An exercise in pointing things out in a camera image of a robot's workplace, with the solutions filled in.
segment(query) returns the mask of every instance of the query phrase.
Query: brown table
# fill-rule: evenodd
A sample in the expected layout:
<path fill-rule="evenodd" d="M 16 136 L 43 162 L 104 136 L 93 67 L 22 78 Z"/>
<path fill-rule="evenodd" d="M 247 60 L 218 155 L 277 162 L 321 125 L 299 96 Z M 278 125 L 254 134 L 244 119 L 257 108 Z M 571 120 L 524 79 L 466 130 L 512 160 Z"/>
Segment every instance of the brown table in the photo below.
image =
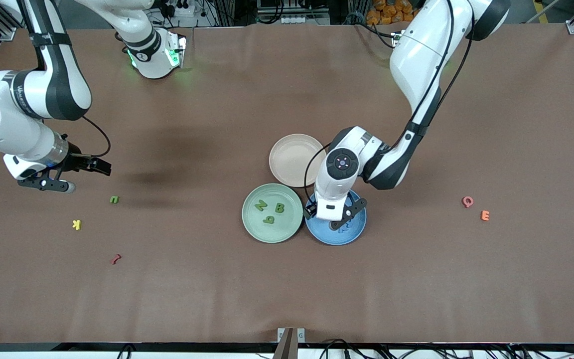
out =
<path fill-rule="evenodd" d="M 506 25 L 473 45 L 403 184 L 355 185 L 369 221 L 344 247 L 305 228 L 255 241 L 241 205 L 275 181 L 267 158 L 282 136 L 326 143 L 360 125 L 396 140 L 410 109 L 377 37 L 197 29 L 187 69 L 160 80 L 130 67 L 111 30 L 71 37 L 113 173 L 66 173 L 76 193 L 41 193 L 18 187 L 0 154 L 0 342 L 257 342 L 287 326 L 309 341 L 574 341 L 574 36 L 563 24 Z M 0 69 L 32 66 L 24 34 L 2 44 Z M 48 122 L 86 152 L 104 148 L 84 121 Z"/>

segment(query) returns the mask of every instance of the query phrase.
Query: plate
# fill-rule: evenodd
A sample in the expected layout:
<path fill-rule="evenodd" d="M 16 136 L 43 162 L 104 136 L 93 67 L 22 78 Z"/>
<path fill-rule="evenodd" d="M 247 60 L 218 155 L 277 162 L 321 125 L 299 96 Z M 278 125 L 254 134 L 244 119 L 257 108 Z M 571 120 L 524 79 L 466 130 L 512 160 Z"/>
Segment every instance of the plate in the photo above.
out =
<path fill-rule="evenodd" d="M 360 196 L 358 196 L 357 193 L 350 190 L 344 204 L 350 205 L 351 200 L 356 201 L 359 198 Z M 307 224 L 307 228 L 311 234 L 319 241 L 328 245 L 346 245 L 347 243 L 355 241 L 365 229 L 367 225 L 367 209 L 365 208 L 358 212 L 352 220 L 342 225 L 338 230 L 332 230 L 329 227 L 328 220 L 321 220 L 316 217 L 305 220 L 305 224 Z"/>
<path fill-rule="evenodd" d="M 307 164 L 321 148 L 323 145 L 312 136 L 303 134 L 285 136 L 278 140 L 269 152 L 269 169 L 281 183 L 290 187 L 302 187 Z M 307 186 L 316 181 L 316 175 L 325 156 L 326 152 L 323 150 L 311 162 L 307 171 Z"/>
<path fill-rule="evenodd" d="M 302 203 L 291 188 L 269 183 L 253 190 L 243 203 L 243 225 L 264 243 L 280 243 L 296 234 L 302 224 Z"/>

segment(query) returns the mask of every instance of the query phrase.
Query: table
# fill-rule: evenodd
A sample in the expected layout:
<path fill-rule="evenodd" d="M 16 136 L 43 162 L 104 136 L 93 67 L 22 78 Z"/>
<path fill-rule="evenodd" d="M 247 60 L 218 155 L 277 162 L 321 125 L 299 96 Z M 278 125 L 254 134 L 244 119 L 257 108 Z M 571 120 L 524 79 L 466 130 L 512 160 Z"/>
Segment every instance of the table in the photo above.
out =
<path fill-rule="evenodd" d="M 290 326 L 308 341 L 574 341 L 563 24 L 506 25 L 472 46 L 403 184 L 355 185 L 369 220 L 344 247 L 305 228 L 259 243 L 241 205 L 274 181 L 267 159 L 282 136 L 326 143 L 360 125 L 396 140 L 410 109 L 389 50 L 349 26 L 184 33 L 186 68 L 148 80 L 111 30 L 70 32 L 113 173 L 66 173 L 73 195 L 41 193 L 18 187 L 0 154 L 0 342 L 259 342 Z M 24 34 L 1 45 L 0 69 L 33 66 Z M 85 121 L 48 124 L 85 152 L 104 148 Z"/>

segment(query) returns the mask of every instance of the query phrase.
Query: blue plate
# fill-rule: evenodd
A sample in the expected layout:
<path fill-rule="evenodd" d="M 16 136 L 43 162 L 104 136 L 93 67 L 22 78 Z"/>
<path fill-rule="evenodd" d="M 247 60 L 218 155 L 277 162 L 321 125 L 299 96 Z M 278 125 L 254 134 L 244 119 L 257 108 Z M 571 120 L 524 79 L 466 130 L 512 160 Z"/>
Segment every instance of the blue plate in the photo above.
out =
<path fill-rule="evenodd" d="M 352 190 L 349 191 L 349 196 L 351 196 L 354 201 L 360 198 L 360 196 Z M 351 204 L 349 196 L 347 196 L 347 201 L 345 201 L 347 206 Z M 314 195 L 311 195 L 309 200 L 313 200 L 313 198 Z M 328 220 L 321 220 L 316 217 L 305 220 L 305 223 L 311 234 L 319 241 L 328 245 L 345 245 L 353 242 L 362 234 L 365 225 L 367 225 L 367 209 L 365 208 L 360 211 L 351 221 L 345 223 L 338 230 L 332 230 L 329 227 Z"/>

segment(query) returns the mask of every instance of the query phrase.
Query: beige plate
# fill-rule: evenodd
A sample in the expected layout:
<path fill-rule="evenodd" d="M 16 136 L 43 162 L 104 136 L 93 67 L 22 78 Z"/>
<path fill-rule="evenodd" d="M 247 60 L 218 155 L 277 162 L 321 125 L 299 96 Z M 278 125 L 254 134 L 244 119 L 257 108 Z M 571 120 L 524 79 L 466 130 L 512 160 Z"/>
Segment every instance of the beige plate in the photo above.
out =
<path fill-rule="evenodd" d="M 285 136 L 269 153 L 269 168 L 276 179 L 291 187 L 302 187 L 305 168 L 323 145 L 312 136 L 293 134 Z M 321 151 L 307 171 L 307 186 L 313 184 L 326 152 Z"/>

